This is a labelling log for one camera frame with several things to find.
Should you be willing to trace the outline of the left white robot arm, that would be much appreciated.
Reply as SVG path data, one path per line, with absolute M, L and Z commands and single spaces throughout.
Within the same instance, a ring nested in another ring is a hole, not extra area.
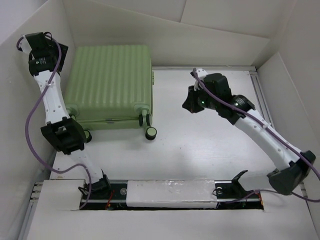
M 45 125 L 42 136 L 57 151 L 82 166 L 87 172 L 87 180 L 80 192 L 93 199 L 105 199 L 112 194 L 112 186 L 107 175 L 95 164 L 85 150 L 85 144 L 92 137 L 74 120 L 67 111 L 62 90 L 61 76 L 68 47 L 58 43 L 50 32 L 36 32 L 23 35 L 16 45 L 28 54 L 28 68 L 40 89 L 40 97 L 35 106 L 44 104 Z

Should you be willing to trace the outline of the green suitcase blue lining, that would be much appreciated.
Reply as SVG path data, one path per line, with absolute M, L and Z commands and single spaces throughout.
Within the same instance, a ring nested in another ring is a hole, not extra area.
M 154 140 L 154 72 L 147 45 L 96 45 L 76 49 L 64 93 L 68 113 L 89 134 L 143 129 Z

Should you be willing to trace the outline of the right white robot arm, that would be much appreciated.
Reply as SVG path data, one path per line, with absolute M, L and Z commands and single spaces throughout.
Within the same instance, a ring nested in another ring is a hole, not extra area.
M 195 83 L 188 88 L 182 107 L 192 114 L 214 110 L 249 138 L 270 158 L 274 167 L 261 172 L 243 170 L 231 184 L 231 191 L 243 197 L 249 191 L 272 188 L 281 195 L 291 195 L 314 168 L 316 156 L 302 151 L 281 136 L 244 95 L 233 94 L 227 77 L 194 68 L 190 75 Z

